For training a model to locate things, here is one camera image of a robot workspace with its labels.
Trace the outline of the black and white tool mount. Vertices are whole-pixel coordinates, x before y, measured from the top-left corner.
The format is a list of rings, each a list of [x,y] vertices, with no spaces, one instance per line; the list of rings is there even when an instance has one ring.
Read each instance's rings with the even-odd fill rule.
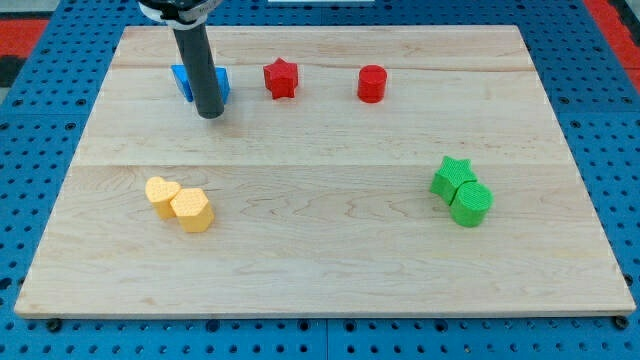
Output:
[[[138,0],[141,12],[150,20],[174,30],[190,30],[204,24],[223,0]]]

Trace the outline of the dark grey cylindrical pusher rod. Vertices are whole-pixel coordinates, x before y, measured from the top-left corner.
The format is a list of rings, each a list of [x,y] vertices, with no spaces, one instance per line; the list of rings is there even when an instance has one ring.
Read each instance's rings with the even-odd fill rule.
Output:
[[[174,30],[177,47],[200,117],[214,119],[224,113],[205,24],[187,30]]]

